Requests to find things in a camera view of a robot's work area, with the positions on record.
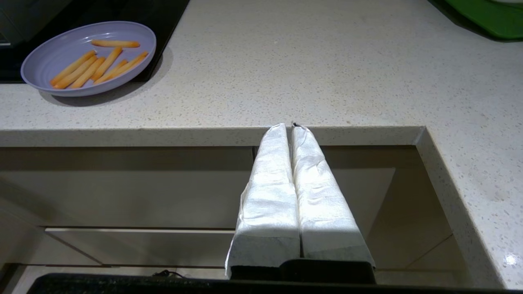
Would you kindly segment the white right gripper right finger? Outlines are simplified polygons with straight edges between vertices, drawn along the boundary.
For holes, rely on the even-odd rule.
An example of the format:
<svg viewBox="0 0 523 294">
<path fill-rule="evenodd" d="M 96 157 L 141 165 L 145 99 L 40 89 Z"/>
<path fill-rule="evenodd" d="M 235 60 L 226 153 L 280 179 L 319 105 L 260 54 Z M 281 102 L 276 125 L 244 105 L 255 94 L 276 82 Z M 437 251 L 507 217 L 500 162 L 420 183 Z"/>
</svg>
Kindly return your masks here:
<svg viewBox="0 0 523 294">
<path fill-rule="evenodd" d="M 375 270 L 361 230 L 312 131 L 294 125 L 291 148 L 303 257 L 366 262 Z"/>
</svg>

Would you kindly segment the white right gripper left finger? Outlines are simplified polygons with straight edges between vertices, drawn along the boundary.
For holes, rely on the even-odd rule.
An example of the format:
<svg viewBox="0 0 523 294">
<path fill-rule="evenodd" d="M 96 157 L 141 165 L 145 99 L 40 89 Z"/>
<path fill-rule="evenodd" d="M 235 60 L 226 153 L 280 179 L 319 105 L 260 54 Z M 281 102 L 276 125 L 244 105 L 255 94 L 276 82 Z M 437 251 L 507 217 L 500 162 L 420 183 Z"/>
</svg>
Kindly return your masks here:
<svg viewBox="0 0 523 294">
<path fill-rule="evenodd" d="M 267 130 L 241 194 L 237 225 L 225 261 L 233 267 L 279 267 L 300 257 L 297 194 L 286 126 Z"/>
</svg>

